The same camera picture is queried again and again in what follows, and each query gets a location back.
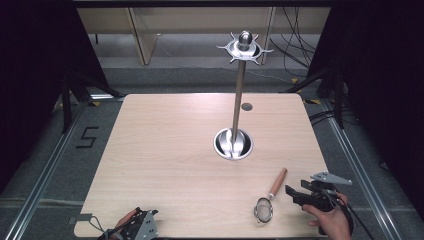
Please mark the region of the person's right hand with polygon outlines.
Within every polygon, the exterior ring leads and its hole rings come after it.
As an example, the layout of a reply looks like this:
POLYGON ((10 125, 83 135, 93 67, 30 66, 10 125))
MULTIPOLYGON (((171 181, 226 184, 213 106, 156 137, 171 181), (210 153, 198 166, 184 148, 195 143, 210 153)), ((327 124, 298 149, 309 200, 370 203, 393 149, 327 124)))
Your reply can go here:
POLYGON ((308 224, 321 227, 329 240, 351 240, 349 222, 340 207, 329 212, 322 212, 312 205, 304 204, 302 210, 315 217, 308 224))

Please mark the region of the small strainer with wooden handle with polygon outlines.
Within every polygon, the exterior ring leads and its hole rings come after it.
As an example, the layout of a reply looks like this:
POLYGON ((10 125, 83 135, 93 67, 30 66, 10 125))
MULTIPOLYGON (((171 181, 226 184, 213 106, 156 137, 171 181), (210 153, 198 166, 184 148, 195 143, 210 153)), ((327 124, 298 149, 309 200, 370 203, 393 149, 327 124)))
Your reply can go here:
POLYGON ((256 205, 253 209, 253 214, 258 223, 268 223, 273 217, 273 205, 272 200, 275 198, 279 192, 288 170, 283 168, 276 180, 274 181, 268 195, 266 197, 261 197, 257 200, 256 205))

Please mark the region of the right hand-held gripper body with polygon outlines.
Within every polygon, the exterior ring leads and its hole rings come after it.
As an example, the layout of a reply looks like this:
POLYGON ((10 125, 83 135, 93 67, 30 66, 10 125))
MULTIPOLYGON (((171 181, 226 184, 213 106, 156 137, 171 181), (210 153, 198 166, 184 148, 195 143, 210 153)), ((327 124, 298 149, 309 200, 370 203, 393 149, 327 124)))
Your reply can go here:
POLYGON ((336 206, 337 188, 336 184, 352 185, 351 180, 339 177, 329 172, 320 172, 310 176, 312 188, 309 195, 305 196, 305 203, 312 205, 323 212, 329 212, 336 206))

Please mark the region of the black metal stand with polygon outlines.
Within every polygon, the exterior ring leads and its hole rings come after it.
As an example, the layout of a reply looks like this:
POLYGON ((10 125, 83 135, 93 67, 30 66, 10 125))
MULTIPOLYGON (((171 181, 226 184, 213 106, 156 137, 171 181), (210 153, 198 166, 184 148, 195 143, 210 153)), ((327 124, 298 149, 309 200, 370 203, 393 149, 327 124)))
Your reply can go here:
POLYGON ((320 98, 327 98, 331 92, 335 94, 334 113, 338 126, 343 129, 342 120, 342 102, 343 102, 343 76, 342 73, 334 67, 325 67, 312 75, 308 76, 304 81, 295 84, 293 87, 283 90, 283 93, 296 93, 306 86, 321 79, 321 83, 317 90, 320 98))
POLYGON ((97 88, 115 98, 125 97, 125 94, 112 89, 107 83, 102 83, 76 70, 68 69, 64 73, 61 81, 61 98, 64 118, 63 133, 71 127, 73 122, 70 95, 73 94, 79 102, 87 103, 91 99, 91 95, 87 90, 88 86, 97 88))

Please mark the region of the dark curtain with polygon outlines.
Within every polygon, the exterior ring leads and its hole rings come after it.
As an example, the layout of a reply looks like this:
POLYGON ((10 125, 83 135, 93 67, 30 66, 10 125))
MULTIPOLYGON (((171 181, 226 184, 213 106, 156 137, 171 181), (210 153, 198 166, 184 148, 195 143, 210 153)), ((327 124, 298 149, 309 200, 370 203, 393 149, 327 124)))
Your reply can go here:
POLYGON ((333 0, 314 74, 337 64, 349 100, 424 220, 424 0, 333 0))
POLYGON ((107 83, 73 0, 0 0, 0 194, 30 155, 69 71, 107 83))

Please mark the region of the metal floor rail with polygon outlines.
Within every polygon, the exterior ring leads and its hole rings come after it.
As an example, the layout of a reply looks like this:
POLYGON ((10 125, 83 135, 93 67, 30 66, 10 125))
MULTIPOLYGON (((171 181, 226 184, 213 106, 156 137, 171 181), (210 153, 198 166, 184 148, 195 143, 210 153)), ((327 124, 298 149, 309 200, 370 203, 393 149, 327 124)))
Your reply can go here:
POLYGON ((67 147, 69 140, 74 132, 75 126, 85 110, 86 103, 78 103, 74 108, 71 109, 71 122, 67 129, 61 133, 58 142, 56 143, 53 152, 49 156, 41 174, 39 175, 34 187, 32 188, 29 196, 25 199, 20 208, 16 218, 11 224, 10 229, 7 231, 7 235, 4 240, 21 240, 34 212, 39 204, 39 200, 43 195, 47 185, 50 182, 60 159, 67 147))
POLYGON ((341 145, 347 161, 357 179, 361 190, 363 191, 367 202, 376 217, 377 222, 382 229, 383 234, 387 240, 403 240, 403 237, 397 228, 394 219, 388 209, 386 208, 382 198, 377 193, 377 190, 373 183, 371 182, 370 177, 366 173, 360 158, 358 157, 356 151, 353 148, 352 143, 350 142, 344 129, 340 128, 337 121, 334 118, 329 120, 329 124, 341 145))

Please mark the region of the metal utensil rack stand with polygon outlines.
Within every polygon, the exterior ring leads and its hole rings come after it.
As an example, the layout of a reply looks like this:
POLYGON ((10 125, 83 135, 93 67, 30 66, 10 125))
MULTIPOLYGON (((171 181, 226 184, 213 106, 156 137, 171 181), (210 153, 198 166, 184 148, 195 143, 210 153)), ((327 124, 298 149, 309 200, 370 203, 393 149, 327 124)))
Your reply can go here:
POLYGON ((230 62, 238 62, 232 126, 215 135, 213 146, 222 158, 236 161, 247 157, 253 149, 252 137, 239 127, 246 65, 248 62, 257 64, 257 59, 264 53, 270 53, 270 50, 263 49, 257 43, 257 37, 249 31, 242 31, 237 37, 231 34, 231 37, 232 40, 226 46, 219 46, 219 49, 227 51, 231 56, 230 62))

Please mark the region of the beige wooden cabinet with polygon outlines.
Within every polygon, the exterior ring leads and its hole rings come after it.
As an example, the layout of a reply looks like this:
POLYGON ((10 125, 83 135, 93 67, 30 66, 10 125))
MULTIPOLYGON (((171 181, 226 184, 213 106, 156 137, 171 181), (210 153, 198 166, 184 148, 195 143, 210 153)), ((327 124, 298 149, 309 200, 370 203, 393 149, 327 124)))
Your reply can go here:
POLYGON ((269 45, 273 34, 320 34, 328 7, 79 8, 89 34, 131 34, 140 63, 150 63, 159 34, 228 34, 247 30, 269 45))

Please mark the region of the person's left hand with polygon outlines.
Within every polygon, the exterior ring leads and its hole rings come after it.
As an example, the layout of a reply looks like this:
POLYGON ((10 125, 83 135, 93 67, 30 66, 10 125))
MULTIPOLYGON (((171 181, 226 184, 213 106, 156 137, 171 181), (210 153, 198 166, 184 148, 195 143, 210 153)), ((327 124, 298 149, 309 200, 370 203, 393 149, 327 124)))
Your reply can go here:
POLYGON ((139 212, 140 209, 136 208, 122 217, 115 225, 116 232, 111 234, 108 240, 126 240, 128 226, 125 226, 125 223, 132 220, 139 212))

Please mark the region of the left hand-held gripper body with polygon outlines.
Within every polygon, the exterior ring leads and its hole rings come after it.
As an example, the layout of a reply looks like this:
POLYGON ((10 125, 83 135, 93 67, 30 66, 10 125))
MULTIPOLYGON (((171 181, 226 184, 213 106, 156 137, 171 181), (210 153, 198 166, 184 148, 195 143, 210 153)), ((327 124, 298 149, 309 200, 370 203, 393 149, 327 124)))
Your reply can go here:
POLYGON ((126 240, 153 240, 158 236, 154 216, 158 210, 141 210, 125 226, 128 226, 126 240))

